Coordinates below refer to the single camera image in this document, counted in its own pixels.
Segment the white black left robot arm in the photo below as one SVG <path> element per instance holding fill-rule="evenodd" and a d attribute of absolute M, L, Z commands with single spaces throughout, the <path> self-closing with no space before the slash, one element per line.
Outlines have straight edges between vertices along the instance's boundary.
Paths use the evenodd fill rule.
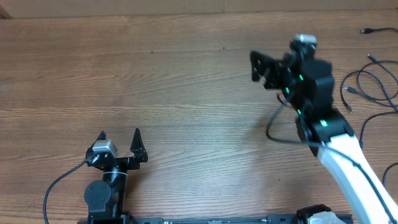
<path fill-rule="evenodd" d="M 118 157 L 117 147 L 106 138 L 102 131 L 97 140 L 86 151 L 85 162 L 103 172 L 101 180 L 88 184 L 84 199 L 88 205 L 87 223 L 136 222 L 131 212 L 124 211 L 124 199 L 127 184 L 127 172 L 140 169 L 140 164 L 148 161 L 148 155 L 141 138 L 141 132 L 135 129 L 130 157 Z"/>

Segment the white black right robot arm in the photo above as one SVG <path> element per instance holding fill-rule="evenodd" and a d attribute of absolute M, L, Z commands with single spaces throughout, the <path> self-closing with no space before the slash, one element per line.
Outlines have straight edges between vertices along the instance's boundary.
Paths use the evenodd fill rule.
<path fill-rule="evenodd" d="M 332 64 L 300 53 L 276 60 L 251 51 L 252 80 L 266 79 L 267 90 L 280 90 L 291 105 L 298 144 L 307 145 L 339 185 L 360 223 L 397 223 L 397 204 L 367 162 L 358 138 L 333 107 Z"/>

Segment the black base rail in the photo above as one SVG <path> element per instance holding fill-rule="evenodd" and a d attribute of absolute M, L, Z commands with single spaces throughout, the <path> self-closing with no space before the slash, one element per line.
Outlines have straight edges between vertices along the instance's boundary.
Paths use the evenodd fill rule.
<path fill-rule="evenodd" d="M 137 224 L 293 224 L 296 214 L 272 214 L 266 217 L 241 218 L 185 218 L 166 220 L 163 218 L 137 218 Z"/>

